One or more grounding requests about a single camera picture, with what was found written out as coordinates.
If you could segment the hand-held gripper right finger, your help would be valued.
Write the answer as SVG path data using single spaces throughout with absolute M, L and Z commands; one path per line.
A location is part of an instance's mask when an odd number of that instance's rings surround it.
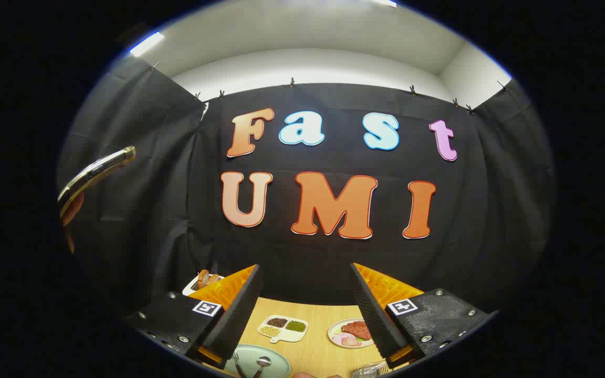
M 469 337 L 495 318 L 447 289 L 424 292 L 396 278 L 350 264 L 351 292 L 389 368 L 417 363 Z

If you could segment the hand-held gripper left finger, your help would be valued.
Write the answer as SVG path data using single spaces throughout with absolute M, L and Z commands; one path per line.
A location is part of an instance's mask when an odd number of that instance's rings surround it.
M 187 359 L 222 369 L 237 349 L 263 287 L 258 264 L 196 290 L 167 292 L 124 321 Z

